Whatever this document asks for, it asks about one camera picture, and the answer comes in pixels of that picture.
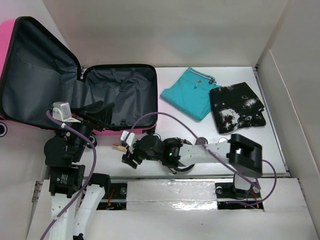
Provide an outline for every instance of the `suitcase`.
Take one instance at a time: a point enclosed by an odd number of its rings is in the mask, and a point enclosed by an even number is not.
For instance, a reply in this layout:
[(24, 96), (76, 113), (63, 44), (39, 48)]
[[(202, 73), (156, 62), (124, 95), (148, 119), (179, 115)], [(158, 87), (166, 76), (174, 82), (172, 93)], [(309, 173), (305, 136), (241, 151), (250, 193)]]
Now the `suitcase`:
[[(158, 111), (157, 74), (147, 64), (95, 65), (82, 72), (76, 56), (29, 16), (0, 25), (0, 117), (59, 130), (46, 116), (54, 102), (80, 108), (114, 102), (111, 127), (118, 135), (144, 114)], [(158, 117), (145, 117), (134, 132), (153, 131)]]

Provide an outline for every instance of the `folded teal pants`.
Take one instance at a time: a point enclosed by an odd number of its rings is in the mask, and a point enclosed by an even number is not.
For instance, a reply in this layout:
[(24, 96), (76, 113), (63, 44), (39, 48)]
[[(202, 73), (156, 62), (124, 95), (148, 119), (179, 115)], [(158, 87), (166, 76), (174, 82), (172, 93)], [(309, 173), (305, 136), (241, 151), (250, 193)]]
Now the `folded teal pants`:
[(219, 87), (213, 76), (189, 67), (172, 87), (163, 90), (161, 97), (193, 119), (201, 121), (211, 111), (210, 90)]

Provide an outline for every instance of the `pink suitcase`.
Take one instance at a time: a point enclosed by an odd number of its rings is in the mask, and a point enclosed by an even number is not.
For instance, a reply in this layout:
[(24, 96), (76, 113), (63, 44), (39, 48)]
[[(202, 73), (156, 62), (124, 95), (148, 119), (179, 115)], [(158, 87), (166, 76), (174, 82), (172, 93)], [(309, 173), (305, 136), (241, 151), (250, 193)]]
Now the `pink suitcase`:
[[(34, 18), (23, 16), (0, 25), (0, 117), (58, 130), (46, 116), (54, 102), (80, 108), (100, 100), (114, 102), (114, 109), (110, 129), (97, 135), (130, 129), (142, 115), (158, 111), (155, 68), (96, 65), (82, 73), (76, 56)], [(156, 115), (145, 117), (134, 132), (152, 133), (156, 122)]]

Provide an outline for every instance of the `purple cable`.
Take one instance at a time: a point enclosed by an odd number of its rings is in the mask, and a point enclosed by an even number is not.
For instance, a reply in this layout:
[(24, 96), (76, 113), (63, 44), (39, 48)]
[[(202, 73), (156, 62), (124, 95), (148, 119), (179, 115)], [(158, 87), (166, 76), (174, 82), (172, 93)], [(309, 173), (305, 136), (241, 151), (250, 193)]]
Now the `purple cable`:
[[(185, 125), (182, 121), (180, 121), (178, 118), (165, 113), (165, 112), (150, 112), (147, 113), (143, 116), (141, 116), (131, 127), (129, 133), (126, 135), (125, 139), (124, 139), (124, 143), (127, 141), (129, 135), (132, 133), (133, 129), (136, 127), (136, 125), (141, 121), (141, 119), (147, 117), (147, 116), (151, 116), (151, 115), (165, 115), (168, 116), (174, 120), (176, 120), (178, 123), (180, 123), (182, 126), (184, 126), (194, 137), (196, 140), (198, 140), (198, 136), (187, 126)], [(237, 174), (239, 177), (241, 177), (242, 179), (244, 179), (245, 181), (247, 181), (248, 183), (250, 183), (251, 185), (257, 187), (258, 189), (260, 189), (260, 186), (256, 185), (254, 182), (250, 181), (246, 176), (244, 176), (241, 172), (238, 172), (237, 170), (234, 170), (232, 167), (230, 167), (229, 165), (227, 165), (223, 160), (220, 159), (220, 157), (218, 157), (213, 151), (211, 151), (210, 149), (207, 149), (206, 146), (200, 141), (200, 145), (209, 152), (210, 155), (212, 155), (219, 163), (221, 163), (223, 166), (225, 166), (227, 169), (229, 169), (230, 171), (232, 171), (233, 173)]]
[(262, 160), (262, 162), (265, 162), (267, 164), (269, 164), (269, 166), (272, 168), (272, 171), (274, 173), (274, 183), (273, 183), (273, 186), (271, 188), (271, 191), (269, 192), (269, 194), (267, 196), (265, 196), (264, 199), (261, 199), (260, 201), (257, 201), (255, 203), (246, 203), (246, 202), (243, 202), (243, 201), (227, 201), (226, 204), (241, 204), (243, 206), (247, 206), (247, 207), (253, 207), (254, 205), (258, 205), (262, 202), (264, 202), (266, 199), (268, 199), (271, 194), (274, 192), (275, 188), (276, 188), (276, 184), (277, 184), (277, 172), (276, 172), (276, 169), (274, 168), (274, 166), (272, 166), (272, 164), (266, 160)]
[[(46, 112), (46, 116), (55, 124), (61, 126), (63, 124), (63, 122), (58, 121), (56, 119), (54, 119), (51, 114), (50, 111)], [(85, 140), (92, 148), (93, 151), (93, 163), (92, 163), (92, 167), (89, 173), (88, 178), (85, 180), (83, 186), (80, 188), (80, 190), (76, 193), (76, 195), (74, 196), (74, 198), (71, 199), (71, 201), (61, 210), (61, 212), (59, 212), (59, 214), (56, 216), (57, 218), (60, 218), (62, 216), (62, 214), (64, 214), (68, 208), (70, 208), (70, 206), (76, 201), (76, 199), (82, 194), (82, 192), (84, 191), (84, 189), (87, 187), (92, 174), (94, 173), (95, 170), (95, 166), (96, 166), (96, 162), (97, 162), (97, 151), (96, 151), (96, 147), (93, 145), (93, 143), (83, 134), (81, 134), (80, 132), (74, 130), (72, 127), (69, 127), (68, 125), (64, 126), (65, 129), (67, 129), (69, 132), (74, 133), (75, 135), (77, 135), (78, 137), (82, 138), (83, 140)], [(52, 222), (48, 225), (48, 227), (46, 228), (46, 230), (44, 231), (44, 233), (42, 234), (40, 240), (44, 240), (47, 233), (50, 231), (50, 229), (52, 228), (52, 226), (55, 224), (57, 220), (53, 219)]]

